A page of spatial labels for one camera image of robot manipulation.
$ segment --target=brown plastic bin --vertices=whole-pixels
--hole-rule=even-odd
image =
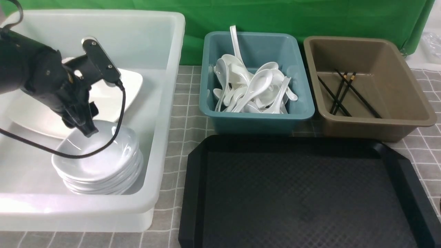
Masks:
[[[317,109],[325,136],[370,138],[396,142],[417,127],[429,127],[437,116],[404,58],[394,44],[380,39],[309,37],[304,42]],[[329,111],[334,100],[324,81],[337,94],[342,74],[357,72],[353,87],[380,114],[375,118],[352,90],[342,104],[352,115]]]

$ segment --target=white ceramic spoon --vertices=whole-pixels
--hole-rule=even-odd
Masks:
[[[285,75],[278,69],[273,69],[272,72],[274,74],[274,84],[278,84],[279,86],[282,86],[282,82],[285,78]],[[286,95],[291,101],[297,101],[299,99],[299,97],[296,94],[294,94],[289,87],[286,88]]]
[[[223,59],[227,63],[228,67],[230,67],[230,65],[232,64],[235,64],[245,68],[245,65],[238,58],[234,57],[234,55],[224,54],[222,55],[221,59]],[[237,89],[240,87],[241,84],[246,84],[247,82],[238,74],[231,73],[229,83],[233,86],[233,89]]]
[[[220,111],[222,106],[222,101],[226,93],[227,84],[230,79],[230,70],[228,69],[227,63],[222,58],[218,59],[216,62],[216,76],[217,79],[219,80],[220,85],[222,86],[222,95],[219,101],[217,102],[214,111]]]
[[[214,99],[219,100],[222,96],[222,90],[221,89],[213,89],[213,95],[214,95]]]
[[[230,33],[233,42],[234,56],[236,56],[243,64],[242,55],[240,55],[239,40],[237,39],[236,25],[230,26]]]
[[[261,70],[279,70],[279,64],[277,62],[268,62],[264,65],[262,65],[259,69],[257,69],[256,73],[258,73]]]
[[[245,95],[237,102],[236,107],[231,112],[238,113],[247,102],[268,89],[273,80],[273,72],[271,70],[262,70],[256,73],[247,88]]]
[[[226,91],[227,91],[227,93],[225,93],[223,104],[225,105],[225,107],[228,107],[230,105],[231,98],[233,97],[235,90],[234,89],[230,89],[230,85],[227,84]]]
[[[245,81],[247,86],[250,85],[251,79],[254,75],[250,75],[243,64],[230,64],[229,67],[232,73],[237,74],[241,77],[240,82]]]
[[[226,90],[226,92],[225,92],[225,97],[224,97],[224,100],[223,100],[223,104],[225,105],[225,107],[228,107],[230,105],[230,101],[231,101],[231,98],[233,97],[234,91],[231,91],[229,85],[228,85],[227,88],[225,88],[225,90]]]
[[[237,101],[245,95],[247,92],[246,87],[241,87],[239,89],[236,89],[233,95],[233,99],[231,101],[231,104],[226,108],[225,112],[231,112],[233,108],[236,106]]]
[[[280,104],[280,113],[281,114],[287,114],[288,111],[286,110],[286,106],[285,106],[286,100],[282,100],[282,104]]]
[[[222,55],[221,59],[225,60],[225,62],[227,62],[227,65],[239,64],[239,65],[245,66],[242,63],[242,61],[240,61],[237,57],[235,57],[234,55],[231,55],[231,54],[224,54],[224,55]]]
[[[244,112],[244,113],[262,113],[262,111],[252,101],[249,101],[247,103],[247,105],[245,105],[245,107],[242,109],[241,112]]]
[[[280,114],[280,104],[282,103],[283,96],[285,95],[285,91],[288,88],[289,81],[291,81],[291,78],[285,77],[285,79],[282,82],[282,87],[280,88],[279,94],[277,95],[277,98],[274,100],[273,104],[268,109],[263,111],[263,113]]]
[[[256,103],[257,107],[259,107],[260,109],[266,108],[267,106],[270,106],[274,102],[274,100],[276,100],[279,91],[280,91],[280,86],[274,84],[273,90],[269,90],[269,89],[265,90],[254,99],[254,102]]]

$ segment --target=plastic bag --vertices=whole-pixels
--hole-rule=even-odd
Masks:
[[[429,60],[441,64],[441,36],[432,32],[423,32],[421,41]]]

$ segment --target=stack of white bowls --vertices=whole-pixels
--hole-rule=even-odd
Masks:
[[[116,123],[95,120],[98,133],[90,138],[75,129],[57,151],[82,155],[104,146],[113,136]],[[75,194],[120,195],[138,178],[144,165],[135,132],[121,126],[115,141],[102,152],[82,159],[52,155],[52,165],[66,187]]]

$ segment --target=robotic arm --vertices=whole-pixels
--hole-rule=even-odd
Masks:
[[[0,94],[20,89],[90,137],[98,132],[92,121],[98,108],[89,103],[89,90],[101,79],[118,86],[120,73],[94,38],[82,46],[85,55],[62,64],[59,51],[0,28]]]

